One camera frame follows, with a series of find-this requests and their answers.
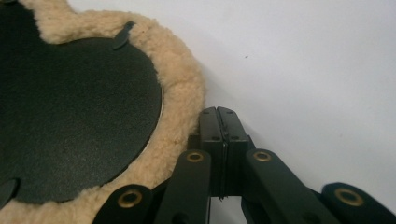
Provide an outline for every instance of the brass grommet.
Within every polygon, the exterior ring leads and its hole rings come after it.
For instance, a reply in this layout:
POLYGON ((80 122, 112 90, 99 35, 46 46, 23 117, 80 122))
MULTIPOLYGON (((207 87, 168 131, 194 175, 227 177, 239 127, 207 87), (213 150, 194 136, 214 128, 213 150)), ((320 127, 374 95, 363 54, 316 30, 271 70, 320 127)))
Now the brass grommet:
POLYGON ((338 200, 348 205, 361 206, 362 204, 364 204, 363 198, 358 193, 356 193, 351 189, 344 189, 344 188, 336 189, 334 194, 338 200))
POLYGON ((143 195, 139 190, 129 189, 119 197, 118 203, 122 208, 131 208, 138 205, 142 201, 142 198, 143 195), (134 195, 135 198, 133 200, 127 200, 126 197, 129 195, 134 195))
POLYGON ((202 161, 204 159, 204 155, 200 152, 192 152, 189 155, 187 155, 187 161, 190 162, 198 162, 202 161))
POLYGON ((272 159, 270 154, 263 151, 258 151, 254 153, 253 157, 258 161, 270 161, 272 159))

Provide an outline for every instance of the lambswool fleece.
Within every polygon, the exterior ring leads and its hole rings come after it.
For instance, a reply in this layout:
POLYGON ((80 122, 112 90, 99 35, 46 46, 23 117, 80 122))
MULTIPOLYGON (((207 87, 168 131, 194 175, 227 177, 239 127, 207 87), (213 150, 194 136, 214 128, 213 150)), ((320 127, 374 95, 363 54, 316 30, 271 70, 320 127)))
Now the lambswool fleece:
POLYGON ((13 200, 0 210, 0 223, 92 223, 114 190, 129 184, 152 189, 172 174, 204 107, 205 82, 185 44, 154 20, 117 11, 77 13, 66 0, 20 3, 33 10, 41 38, 49 44, 88 37, 113 38, 127 21, 133 21, 130 44, 145 52, 158 72, 163 88, 162 114, 146 149, 121 175, 101 187, 84 189, 70 202, 27 204, 13 200))

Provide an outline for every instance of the bolt hole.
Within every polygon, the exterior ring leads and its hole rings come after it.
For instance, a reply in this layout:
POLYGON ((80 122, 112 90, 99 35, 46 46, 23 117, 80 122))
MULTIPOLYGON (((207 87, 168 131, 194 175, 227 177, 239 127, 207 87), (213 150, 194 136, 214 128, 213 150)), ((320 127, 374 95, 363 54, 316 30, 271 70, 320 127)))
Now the bolt hole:
POLYGON ((337 197, 341 202, 351 206, 362 206, 364 204, 363 198, 351 189, 337 189, 335 191, 335 197, 337 197))
POLYGON ((189 217, 184 213, 177 213, 172 218, 173 224, 189 224, 189 217))
POLYGON ((321 223, 320 218, 316 214, 310 213, 310 212, 303 214, 303 220, 307 224, 320 224, 321 223))
POLYGON ((253 157, 258 160, 258 161, 270 161, 271 160, 271 155, 263 152, 263 151, 258 151, 253 154, 253 157))
POLYGON ((199 152, 192 152, 187 155, 187 160, 191 162, 198 162, 204 159, 204 155, 199 152))
POLYGON ((140 204, 143 195, 137 189, 129 189, 123 193, 118 200, 119 206, 122 208, 131 208, 140 204))

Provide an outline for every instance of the black backing plate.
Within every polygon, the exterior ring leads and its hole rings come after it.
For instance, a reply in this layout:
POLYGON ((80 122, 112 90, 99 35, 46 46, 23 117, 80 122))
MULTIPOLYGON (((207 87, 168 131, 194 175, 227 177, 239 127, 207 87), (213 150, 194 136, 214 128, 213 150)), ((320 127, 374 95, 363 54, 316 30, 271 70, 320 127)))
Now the black backing plate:
POLYGON ((90 38, 55 46, 33 14, 0 4, 0 183, 16 199, 71 200, 117 177, 146 146, 162 107, 151 60, 90 38))

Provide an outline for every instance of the white surface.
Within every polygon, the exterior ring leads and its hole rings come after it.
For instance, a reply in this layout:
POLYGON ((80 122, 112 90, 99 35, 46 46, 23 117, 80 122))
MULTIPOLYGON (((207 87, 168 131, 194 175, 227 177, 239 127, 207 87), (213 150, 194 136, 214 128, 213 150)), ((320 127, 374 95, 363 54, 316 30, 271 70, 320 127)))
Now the white surface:
POLYGON ((396 213, 395 1, 70 3, 157 19, 201 63, 207 106, 235 110, 257 147, 312 189, 346 182, 396 213))

